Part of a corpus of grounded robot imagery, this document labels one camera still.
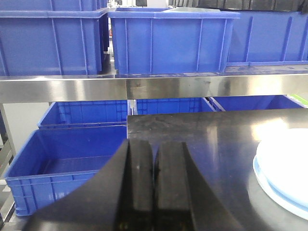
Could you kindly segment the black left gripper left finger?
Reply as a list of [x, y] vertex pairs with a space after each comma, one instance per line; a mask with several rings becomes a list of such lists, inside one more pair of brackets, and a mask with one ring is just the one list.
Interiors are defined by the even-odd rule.
[[25, 231], [149, 231], [153, 154], [147, 141], [124, 140], [91, 179], [37, 210]]

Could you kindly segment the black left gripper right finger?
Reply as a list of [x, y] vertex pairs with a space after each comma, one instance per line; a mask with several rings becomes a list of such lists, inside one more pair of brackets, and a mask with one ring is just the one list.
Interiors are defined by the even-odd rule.
[[156, 231], [243, 231], [211, 190], [184, 142], [160, 144], [155, 160]]

